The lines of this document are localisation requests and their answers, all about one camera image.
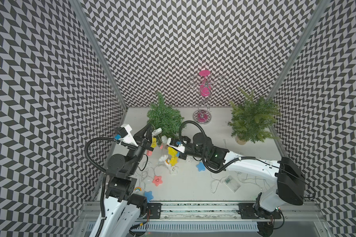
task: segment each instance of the plant pot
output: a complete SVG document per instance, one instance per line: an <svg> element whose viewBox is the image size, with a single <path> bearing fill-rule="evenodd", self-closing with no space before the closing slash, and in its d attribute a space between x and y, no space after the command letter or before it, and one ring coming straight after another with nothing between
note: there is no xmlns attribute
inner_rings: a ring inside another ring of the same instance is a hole
<svg viewBox="0 0 356 237"><path fill-rule="evenodd" d="M239 145L245 145L247 143L246 141L240 140L238 136L236 136L235 140L236 143Z"/></svg>

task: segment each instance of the small potted tree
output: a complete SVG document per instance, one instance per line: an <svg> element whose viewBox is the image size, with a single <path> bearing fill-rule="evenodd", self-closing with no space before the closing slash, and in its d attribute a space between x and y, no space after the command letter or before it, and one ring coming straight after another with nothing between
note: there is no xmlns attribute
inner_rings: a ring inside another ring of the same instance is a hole
<svg viewBox="0 0 356 237"><path fill-rule="evenodd" d="M165 104L164 96L157 92L157 103L150 104L150 110L147 113L148 123L151 123L155 129L161 128L162 133L157 138L157 144L161 144L161 137L178 138L178 131L184 117L181 112Z"/></svg>
<svg viewBox="0 0 356 237"><path fill-rule="evenodd" d="M272 99L266 101L262 97L255 101L254 90L247 94L239 89L245 96L245 101L237 106L230 101L233 109L232 121L228 125L232 127L232 137L236 136L236 142L240 145L247 141L256 143L264 142L267 138L273 139L267 128L277 122L275 117L281 115L278 105Z"/></svg>

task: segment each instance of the pink star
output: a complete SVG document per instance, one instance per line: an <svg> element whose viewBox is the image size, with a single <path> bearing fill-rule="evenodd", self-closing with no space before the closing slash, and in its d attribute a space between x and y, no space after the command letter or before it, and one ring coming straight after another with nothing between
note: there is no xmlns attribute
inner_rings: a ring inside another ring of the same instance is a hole
<svg viewBox="0 0 356 237"><path fill-rule="evenodd" d="M154 180L152 181L156 186L162 183L162 176L154 176Z"/></svg>

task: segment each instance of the black cable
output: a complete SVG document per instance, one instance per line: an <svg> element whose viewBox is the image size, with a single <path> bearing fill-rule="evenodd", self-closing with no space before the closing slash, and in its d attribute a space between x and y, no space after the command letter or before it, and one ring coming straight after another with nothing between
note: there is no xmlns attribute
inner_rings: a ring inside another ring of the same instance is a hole
<svg viewBox="0 0 356 237"><path fill-rule="evenodd" d="M279 229L279 228L283 227L284 224L285 224L285 217L284 217L284 215L282 214L282 211L281 211L280 209L278 209L278 212L279 212L279 213L281 214L281 216L282 216L282 224L280 225L280 227L274 228L274 224L275 224L275 222L276 222L276 220L274 219L273 229Z"/></svg>
<svg viewBox="0 0 356 237"><path fill-rule="evenodd" d="M264 163L264 164L266 164L266 165L270 165L270 164L268 164L268 163L266 163L266 162L263 162L262 160L258 160L258 161L260 161L260 162L262 162L262 163ZM282 168L280 168L280 167L277 167L277 166L274 166L274 165L272 165L272 167L277 168L277 169L280 169L280 170L282 170L282 171L285 171L285 172L288 173L289 175L291 175L291 176L297 178L294 174L292 174L292 173L290 173L290 172L287 172L286 170L284 170L284 169L282 169ZM303 182L303 183L306 184L307 186L309 186L310 189L314 192L314 195L313 195L313 196L311 196L311 197L304 197L304 198L314 198L314 197L317 195L317 191L315 191L315 189L314 189L313 187L311 187L308 183L306 183L306 181L303 181L302 179L298 179L298 180L301 181L301 182Z"/></svg>
<svg viewBox="0 0 356 237"><path fill-rule="evenodd" d="M144 222L142 222L142 223L140 223L140 224L136 224L136 225L132 226L132 227L129 229L129 233L130 233L131 235L133 235L133 236L136 236L136 237L143 236L143 235L146 233L148 226L145 226L145 232L136 232L136 233L135 233L135 232L133 232L132 230L133 230L133 229L136 229L136 228L138 228L138 227L140 227L140 226L146 225L146 224L148 223L148 221L149 221L149 217L150 217L150 210L149 210L149 215L147 214L147 221L144 221Z"/></svg>
<svg viewBox="0 0 356 237"><path fill-rule="evenodd" d="M307 186L309 186L310 189L314 192L314 195L311 196L311 197L305 197L305 198L314 198L314 197L317 195L317 191L315 191L315 189L313 189L313 187L311 187L308 183L306 183L306 184L307 184Z"/></svg>
<svg viewBox="0 0 356 237"><path fill-rule="evenodd" d="M228 163L226 163L225 165L223 165L220 169L218 169L218 170L213 170L213 169L211 169L210 167L207 167L207 164L204 162L204 156L202 155L202 162L203 162L204 166L205 166L210 172L212 172L212 173L214 173L214 174L217 174L217 173L222 172L222 171L225 170L230 164L235 163L235 162L238 161L238 160L255 160L255 159L256 159L256 157L253 157L253 156L244 156L244 157L235 158L235 159L229 161Z"/></svg>
<svg viewBox="0 0 356 237"><path fill-rule="evenodd" d="M197 126L197 128L199 128L200 132L203 134L203 137L204 137L204 138L207 137L206 134L204 133L203 128L202 128L199 124L197 124L195 121L192 121L192 120L184 121L184 122L180 125L179 130L178 130L179 140L180 140L182 146L187 146L187 144L183 142L183 138L182 138L182 129L183 129L183 127L184 127L186 124L193 124L193 125Z"/></svg>
<svg viewBox="0 0 356 237"><path fill-rule="evenodd" d="M105 168L103 168L101 165L99 165L98 163L96 163L88 154L88 148L91 145L91 143L95 142L95 141L99 141L99 140L105 140L105 141L115 141L114 138L109 138L109 137L97 137L97 138L93 138L91 140L89 140L86 145L84 146L84 154L86 156L86 159L88 159L89 162L91 162L91 164L93 164L96 168L98 168L101 172L105 172Z"/></svg>
<svg viewBox="0 0 356 237"><path fill-rule="evenodd" d="M120 140L115 140L115 141L116 141L117 144L120 144L120 142L121 142L120 145L127 147L129 150L137 150L137 146L135 146L135 145L132 145L132 144L129 144L129 143L125 143L125 142L120 141Z"/></svg>
<svg viewBox="0 0 356 237"><path fill-rule="evenodd" d="M145 162L145 165L144 165L144 168L143 168L143 169L140 169L140 167L138 167L138 169L139 169L140 171L143 171L143 170L145 169L145 167L147 166L148 160L149 160L148 155L147 155L147 154L144 154L144 155L147 156L147 162Z"/></svg>
<svg viewBox="0 0 356 237"><path fill-rule="evenodd" d="M95 237L99 237L100 236L100 233L102 232L102 228L103 228L104 221L105 221L104 192L105 192L105 180L106 180L106 178L107 178L107 176L105 175L103 177L102 192L101 192L101 195L100 195L100 211L101 211L101 214L102 214L102 219L100 220L99 228L98 228L98 230L96 232Z"/></svg>

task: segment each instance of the pink jewelry stand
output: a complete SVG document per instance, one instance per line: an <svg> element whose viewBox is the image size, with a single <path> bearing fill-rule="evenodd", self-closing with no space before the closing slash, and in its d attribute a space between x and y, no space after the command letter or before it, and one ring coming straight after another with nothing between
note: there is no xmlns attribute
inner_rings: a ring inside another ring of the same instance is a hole
<svg viewBox="0 0 356 237"><path fill-rule="evenodd" d="M200 83L197 84L198 77L197 76L191 76L190 77L190 88L194 89L196 86L199 85L199 93L201 96L203 96L204 100L198 104L198 109L194 112L192 115L192 118L197 121L200 124L208 124L211 121L211 114L209 112L210 106L209 103L206 104L211 99L212 95L212 87L213 84L216 82L220 82L220 86L218 88L224 88L224 77L219 76L216 81L211 82L211 72L208 70L203 70L199 72L200 76ZM207 109L200 109L200 105L206 104Z"/></svg>

